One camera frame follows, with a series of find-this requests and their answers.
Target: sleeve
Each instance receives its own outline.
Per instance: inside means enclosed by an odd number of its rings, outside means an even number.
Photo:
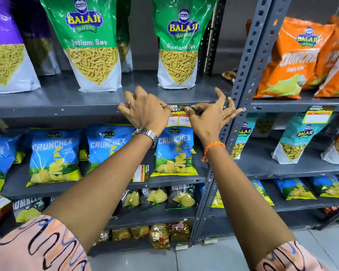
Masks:
[[[91,270],[85,250],[59,220],[40,215],[0,240],[0,271],[47,269]]]
[[[269,253],[256,266],[257,271],[330,271],[298,241],[286,242]]]

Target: orange thread bracelet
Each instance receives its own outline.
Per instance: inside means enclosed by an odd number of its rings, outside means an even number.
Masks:
[[[222,142],[214,142],[214,143],[210,144],[209,146],[207,146],[207,147],[205,148],[205,151],[203,152],[202,162],[204,162],[204,161],[207,162],[207,161],[208,161],[207,151],[209,150],[209,148],[210,148],[211,146],[214,146],[214,145],[222,145],[224,148],[226,148],[226,146],[225,146]]]

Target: silver watch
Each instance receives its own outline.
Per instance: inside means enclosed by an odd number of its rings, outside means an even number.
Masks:
[[[151,146],[151,148],[154,148],[157,144],[157,140],[158,137],[156,134],[154,134],[154,132],[152,130],[146,129],[144,127],[141,128],[137,128],[136,131],[133,132],[133,134],[131,135],[131,138],[133,138],[134,136],[136,136],[137,134],[145,134],[148,137],[150,137],[153,140],[153,145]]]

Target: floor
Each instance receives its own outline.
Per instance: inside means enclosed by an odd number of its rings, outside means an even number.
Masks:
[[[294,230],[294,235],[325,266],[339,271],[339,225],[323,231]],[[219,238],[217,244],[198,244],[177,252],[149,249],[102,254],[91,258],[90,263],[93,271],[249,270],[235,237]]]

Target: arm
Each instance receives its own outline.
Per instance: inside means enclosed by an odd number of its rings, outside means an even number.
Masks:
[[[223,110],[226,97],[218,88],[215,90],[219,96],[217,103],[195,105],[205,110],[201,116],[191,109],[187,111],[203,147],[219,142],[221,128],[242,111],[235,110],[231,98],[228,98],[230,107]],[[269,252],[295,237],[223,146],[214,145],[207,154],[227,217],[252,270]]]
[[[170,106],[141,87],[136,95],[125,92],[127,101],[118,106],[135,127],[145,127],[157,136],[167,126]],[[59,196],[43,214],[61,221],[88,252],[105,228],[133,174],[143,160],[152,139],[138,134],[114,155]]]

